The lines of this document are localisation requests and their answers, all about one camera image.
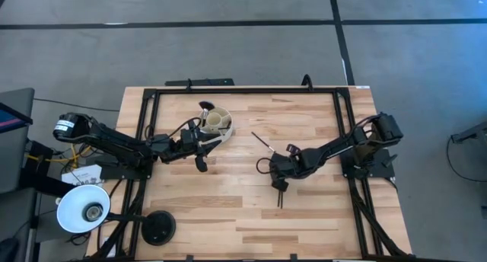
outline screen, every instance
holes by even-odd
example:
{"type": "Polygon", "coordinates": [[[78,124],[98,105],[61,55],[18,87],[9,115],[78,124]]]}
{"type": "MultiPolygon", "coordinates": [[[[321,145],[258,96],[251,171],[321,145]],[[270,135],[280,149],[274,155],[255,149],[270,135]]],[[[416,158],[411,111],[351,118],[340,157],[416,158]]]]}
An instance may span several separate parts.
{"type": "Polygon", "coordinates": [[[19,127],[25,125],[25,121],[17,118],[16,116],[11,115],[10,113],[0,110],[0,130],[9,130],[13,129],[14,127],[19,127]]]}

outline lamp shade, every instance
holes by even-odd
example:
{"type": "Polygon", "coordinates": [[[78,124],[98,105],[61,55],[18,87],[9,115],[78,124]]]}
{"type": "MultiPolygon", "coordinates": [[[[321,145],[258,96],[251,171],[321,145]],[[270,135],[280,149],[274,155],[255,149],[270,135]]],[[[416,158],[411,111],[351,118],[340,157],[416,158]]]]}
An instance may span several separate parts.
{"type": "Polygon", "coordinates": [[[98,227],[109,212],[108,193],[95,185],[82,185],[70,190],[61,199],[57,219],[66,231],[82,233],[98,227]]]}

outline white lamp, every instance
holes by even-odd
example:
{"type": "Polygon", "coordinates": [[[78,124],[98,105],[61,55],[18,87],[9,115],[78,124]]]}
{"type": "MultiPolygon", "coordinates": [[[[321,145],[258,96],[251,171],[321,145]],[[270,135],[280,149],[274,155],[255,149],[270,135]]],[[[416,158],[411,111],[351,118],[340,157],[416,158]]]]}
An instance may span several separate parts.
{"type": "Polygon", "coordinates": [[[72,233],[89,232],[105,219],[142,222],[142,237],[154,246],[168,243],[176,231],[176,221],[166,211],[151,212],[147,217],[111,213],[108,193],[95,185],[70,190],[58,205],[57,219],[63,229],[72,233]]]}

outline white label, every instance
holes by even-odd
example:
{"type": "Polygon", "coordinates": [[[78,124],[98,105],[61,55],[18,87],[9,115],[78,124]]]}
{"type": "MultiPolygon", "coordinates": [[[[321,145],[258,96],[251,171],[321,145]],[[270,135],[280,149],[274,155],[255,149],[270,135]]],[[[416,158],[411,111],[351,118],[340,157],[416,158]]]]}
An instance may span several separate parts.
{"type": "Polygon", "coordinates": [[[69,121],[66,121],[66,120],[60,120],[58,121],[57,123],[58,125],[64,125],[64,126],[68,126],[68,127],[74,127],[75,124],[73,122],[69,122],[69,121]]]}
{"type": "Polygon", "coordinates": [[[54,127],[54,129],[60,129],[60,130],[63,130],[63,131],[67,131],[68,130],[68,127],[67,126],[61,126],[61,125],[56,125],[54,127]]]}
{"type": "Polygon", "coordinates": [[[100,179],[101,167],[98,165],[91,165],[86,167],[81,167],[73,170],[70,173],[62,174],[62,182],[73,184],[76,186],[80,185],[97,185],[98,187],[103,186],[103,181],[100,179]]]}

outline cable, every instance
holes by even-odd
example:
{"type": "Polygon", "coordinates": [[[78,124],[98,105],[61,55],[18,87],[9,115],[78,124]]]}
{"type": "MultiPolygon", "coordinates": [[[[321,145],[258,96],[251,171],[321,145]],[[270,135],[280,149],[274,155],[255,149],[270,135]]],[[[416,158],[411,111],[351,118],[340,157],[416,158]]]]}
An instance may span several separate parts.
{"type": "Polygon", "coordinates": [[[261,159],[257,160],[257,163],[256,163],[256,169],[257,169],[257,171],[258,171],[260,174],[270,174],[270,173],[272,173],[272,171],[261,171],[261,170],[259,169],[259,163],[260,163],[262,160],[264,160],[264,159],[269,160],[269,162],[272,162],[271,158],[261,158],[261,159]]]}
{"type": "Polygon", "coordinates": [[[451,164],[451,160],[450,160],[450,143],[452,142],[451,138],[448,138],[448,142],[447,142],[447,160],[448,160],[448,165],[450,166],[450,169],[456,174],[458,175],[459,177],[465,179],[465,180],[468,180],[468,181],[473,181],[473,182],[487,182],[487,180],[477,180],[477,179],[473,179],[473,178],[468,178],[468,177],[464,177],[462,174],[459,174],[457,170],[455,170],[454,166],[451,164]]]}
{"type": "Polygon", "coordinates": [[[98,149],[93,149],[93,147],[91,147],[90,150],[91,150],[91,154],[88,154],[88,155],[80,154],[80,157],[81,158],[89,158],[90,156],[92,156],[94,154],[97,154],[97,155],[102,155],[103,154],[102,152],[99,152],[98,149]]]}
{"type": "MultiPolygon", "coordinates": [[[[111,199],[113,194],[115,193],[115,190],[117,187],[119,187],[120,183],[122,183],[122,179],[118,180],[115,184],[115,186],[113,186],[113,189],[110,191],[110,194],[108,195],[108,197],[111,199]]],[[[100,250],[100,240],[101,240],[101,226],[102,225],[99,225],[98,226],[98,234],[97,234],[97,250],[99,251],[100,250]]]]}
{"type": "Polygon", "coordinates": [[[393,187],[394,187],[394,189],[396,189],[396,191],[399,191],[399,190],[397,189],[397,185],[396,185],[396,183],[394,183],[394,182],[391,180],[391,178],[390,178],[390,177],[384,177],[384,179],[385,179],[387,182],[389,182],[391,185],[393,185],[393,187]]]}
{"type": "MultiPolygon", "coordinates": [[[[61,162],[58,162],[58,163],[60,163],[61,165],[64,166],[61,169],[61,172],[60,172],[61,174],[66,173],[67,172],[67,169],[71,167],[71,165],[70,165],[71,162],[68,162],[66,164],[63,164],[61,162]]],[[[74,174],[72,171],[70,171],[69,173],[76,178],[76,180],[80,183],[80,185],[83,185],[83,182],[76,176],[76,174],[74,174]]]]}
{"type": "Polygon", "coordinates": [[[53,148],[51,148],[51,149],[54,151],[53,155],[64,155],[65,152],[71,150],[71,148],[67,148],[66,150],[64,150],[64,151],[61,152],[61,151],[58,151],[58,150],[53,149],[53,148]]]}
{"type": "Polygon", "coordinates": [[[91,237],[91,232],[84,232],[81,234],[71,235],[71,237],[65,242],[66,243],[71,242],[71,244],[73,244],[74,246],[80,246],[83,245],[86,241],[88,241],[90,237],[91,237]],[[76,242],[75,240],[78,238],[84,238],[84,240],[82,242],[76,242]]]}
{"type": "MultiPolygon", "coordinates": [[[[38,214],[38,215],[37,215],[37,217],[42,216],[42,215],[45,215],[45,214],[50,213],[50,212],[55,212],[56,210],[57,210],[57,209],[53,209],[53,210],[50,210],[50,211],[48,211],[48,212],[43,212],[43,213],[41,213],[41,214],[38,214]]],[[[31,220],[32,220],[32,219],[29,219],[29,220],[27,220],[27,221],[26,221],[24,224],[22,224],[22,225],[21,225],[21,227],[20,227],[20,228],[19,228],[19,229],[18,229],[18,230],[17,230],[17,231],[14,233],[14,236],[12,236],[12,238],[14,238],[15,236],[17,236],[18,232],[20,232],[20,231],[21,231],[21,229],[22,229],[22,228],[23,228],[23,227],[24,227],[26,224],[30,223],[30,221],[31,221],[31,220]]]]}
{"type": "Polygon", "coordinates": [[[352,129],[350,129],[350,132],[349,132],[349,134],[347,135],[346,140],[349,140],[349,139],[350,139],[350,137],[352,137],[352,133],[353,133],[353,131],[354,131],[355,129],[357,129],[357,128],[358,128],[358,126],[360,126],[362,123],[365,123],[366,121],[369,121],[369,120],[374,119],[374,118],[379,117],[379,116],[380,116],[380,113],[379,113],[379,114],[376,114],[376,115],[374,115],[374,116],[365,117],[363,120],[358,121],[358,123],[356,123],[356,124],[355,124],[355,126],[353,126],[353,127],[352,127],[352,129]]]}
{"type": "MultiPolygon", "coordinates": [[[[88,152],[89,150],[91,149],[90,146],[88,146],[83,152],[81,153],[78,153],[77,155],[74,155],[73,157],[71,158],[64,158],[64,159],[44,159],[45,161],[49,161],[49,162],[69,162],[71,160],[75,160],[75,159],[78,159],[78,157],[80,157],[81,155],[85,154],[86,152],[88,152]]],[[[35,157],[35,156],[32,156],[32,155],[26,155],[27,158],[29,159],[33,159],[35,161],[39,161],[39,158],[38,157],[35,157]]]]}
{"type": "Polygon", "coordinates": [[[76,150],[75,150],[75,146],[71,144],[71,151],[73,152],[73,159],[75,160],[75,165],[74,167],[77,168],[78,167],[78,155],[76,155],[76,150]]]}
{"type": "Polygon", "coordinates": [[[34,100],[57,103],[57,104],[62,104],[62,105],[74,106],[74,107],[82,107],[84,109],[89,109],[89,110],[101,110],[101,111],[117,112],[117,113],[120,112],[120,110],[110,110],[110,109],[101,109],[101,108],[96,108],[96,107],[87,107],[87,106],[81,106],[81,105],[71,104],[71,103],[66,103],[66,102],[61,102],[61,101],[54,101],[54,100],[50,100],[50,99],[34,98],[34,100]]]}
{"type": "MultiPolygon", "coordinates": [[[[163,141],[163,140],[165,140],[165,139],[167,139],[167,138],[170,138],[171,136],[173,136],[173,135],[175,135],[177,132],[179,132],[179,130],[180,130],[181,128],[183,128],[183,127],[184,127],[186,124],[188,124],[189,122],[191,122],[191,121],[193,121],[193,120],[199,120],[199,122],[198,122],[198,124],[196,125],[196,127],[195,127],[195,128],[199,127],[199,125],[201,124],[201,118],[199,118],[199,117],[193,117],[193,118],[189,118],[188,120],[184,121],[184,123],[182,123],[180,126],[178,126],[178,127],[177,127],[177,129],[175,129],[175,130],[174,130],[172,133],[170,133],[168,136],[164,137],[163,139],[159,139],[158,141],[154,141],[153,143],[158,143],[158,142],[161,142],[161,141],[163,141]]],[[[149,139],[149,137],[148,137],[148,131],[149,131],[149,128],[153,129],[151,125],[147,125],[147,126],[145,127],[145,129],[144,129],[144,137],[145,137],[145,139],[146,139],[146,140],[148,140],[148,139],[149,139]]]]}
{"type": "MultiPolygon", "coordinates": [[[[137,193],[135,194],[134,200],[130,204],[130,207],[127,210],[126,214],[128,215],[134,214],[138,209],[140,209],[140,207],[142,206],[143,196],[144,196],[144,190],[142,189],[142,187],[139,187],[137,189],[137,193]]],[[[101,246],[100,250],[97,251],[95,254],[93,254],[91,258],[106,257],[110,252],[112,246],[115,245],[115,240],[117,240],[117,238],[121,236],[121,234],[125,231],[126,225],[127,222],[119,222],[119,224],[115,227],[108,240],[103,243],[103,246],[101,246]]]]}

